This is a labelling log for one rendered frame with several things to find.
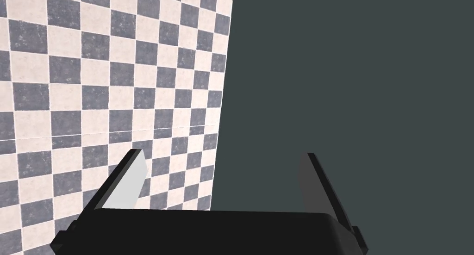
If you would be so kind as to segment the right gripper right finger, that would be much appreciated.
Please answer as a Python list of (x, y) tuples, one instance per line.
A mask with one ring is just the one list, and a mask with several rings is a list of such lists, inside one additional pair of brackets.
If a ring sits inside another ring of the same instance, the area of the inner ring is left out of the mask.
[(349, 232), (353, 231), (343, 205), (314, 153), (302, 154), (298, 181), (305, 212), (327, 213)]

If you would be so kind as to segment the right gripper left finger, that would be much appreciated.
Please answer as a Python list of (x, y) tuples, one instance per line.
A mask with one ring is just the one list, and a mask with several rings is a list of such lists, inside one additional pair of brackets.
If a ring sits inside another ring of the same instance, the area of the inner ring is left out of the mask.
[(131, 149), (105, 180), (84, 211), (96, 209), (132, 209), (147, 176), (147, 165), (141, 149)]

